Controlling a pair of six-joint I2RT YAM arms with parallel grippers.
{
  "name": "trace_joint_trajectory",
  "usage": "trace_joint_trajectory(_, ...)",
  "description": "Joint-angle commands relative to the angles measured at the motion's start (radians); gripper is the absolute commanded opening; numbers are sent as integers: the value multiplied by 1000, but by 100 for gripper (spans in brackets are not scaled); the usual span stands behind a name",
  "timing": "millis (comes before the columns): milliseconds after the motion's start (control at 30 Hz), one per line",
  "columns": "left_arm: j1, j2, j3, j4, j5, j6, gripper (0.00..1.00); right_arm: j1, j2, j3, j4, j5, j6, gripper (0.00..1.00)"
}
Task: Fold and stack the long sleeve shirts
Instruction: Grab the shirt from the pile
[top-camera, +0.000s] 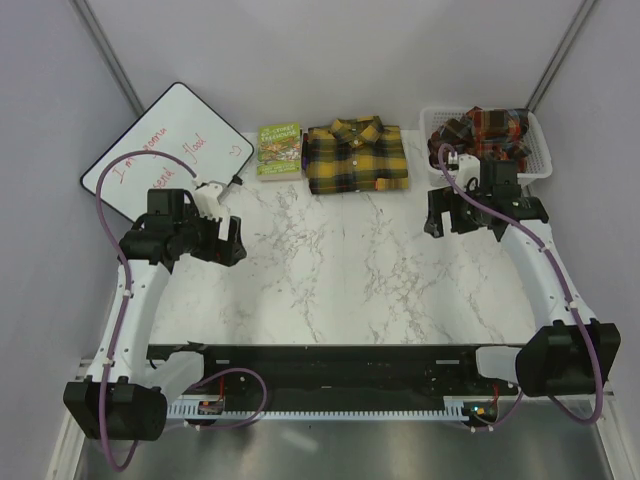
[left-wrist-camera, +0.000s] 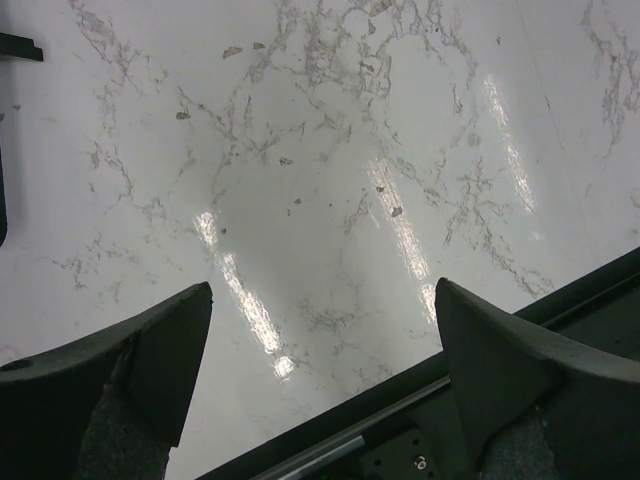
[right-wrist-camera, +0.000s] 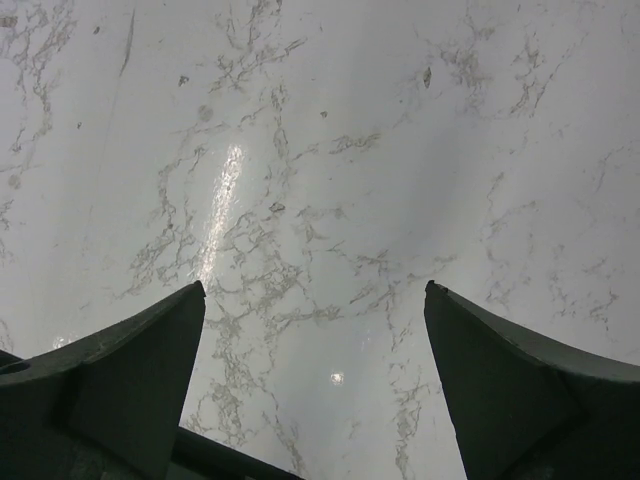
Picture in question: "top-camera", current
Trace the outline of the red brown plaid shirt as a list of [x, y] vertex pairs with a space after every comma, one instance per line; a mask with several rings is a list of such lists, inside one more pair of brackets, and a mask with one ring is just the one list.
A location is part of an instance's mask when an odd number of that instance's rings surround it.
[[512, 160], [518, 172], [524, 173], [531, 150], [523, 138], [529, 131], [527, 109], [490, 109], [474, 107], [459, 119], [449, 118], [427, 141], [429, 163], [438, 168], [438, 150], [442, 144], [451, 145], [460, 154], [479, 160]]

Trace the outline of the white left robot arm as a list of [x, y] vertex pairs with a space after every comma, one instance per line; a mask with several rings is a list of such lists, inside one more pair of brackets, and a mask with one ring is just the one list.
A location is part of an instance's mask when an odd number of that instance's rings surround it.
[[247, 255], [241, 220], [220, 206], [221, 190], [216, 183], [194, 192], [149, 190], [146, 213], [119, 242], [116, 296], [103, 339], [83, 379], [63, 393], [88, 438], [154, 441], [179, 396], [218, 385], [218, 367], [200, 353], [179, 349], [156, 368], [147, 353], [160, 300], [182, 257], [232, 267]]

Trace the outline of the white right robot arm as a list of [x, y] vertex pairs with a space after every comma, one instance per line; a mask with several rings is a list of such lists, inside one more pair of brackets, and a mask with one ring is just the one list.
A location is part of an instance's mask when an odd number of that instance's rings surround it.
[[537, 328], [521, 347], [478, 348], [476, 359], [458, 368], [460, 386], [477, 394], [500, 379], [529, 397], [603, 395], [620, 333], [599, 322], [578, 293], [549, 215], [538, 198], [523, 194], [516, 164], [455, 154], [442, 168], [448, 184], [427, 196], [425, 232], [443, 237], [445, 218], [456, 234], [491, 231], [516, 268]]

